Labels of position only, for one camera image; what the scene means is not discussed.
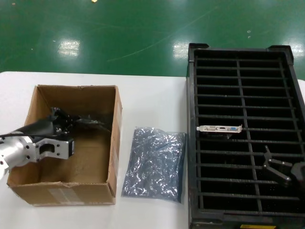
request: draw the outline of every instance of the open cardboard box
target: open cardboard box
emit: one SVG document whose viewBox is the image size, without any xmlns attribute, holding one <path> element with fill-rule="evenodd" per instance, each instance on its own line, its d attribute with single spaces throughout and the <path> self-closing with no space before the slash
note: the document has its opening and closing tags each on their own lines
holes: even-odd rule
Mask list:
<svg viewBox="0 0 305 229">
<path fill-rule="evenodd" d="M 25 125 L 50 115 L 51 107 L 71 115 L 111 116 L 112 132 L 72 133 L 73 156 L 15 167 L 8 186 L 34 206 L 115 204 L 122 112 L 118 87 L 38 85 Z"/>
</svg>

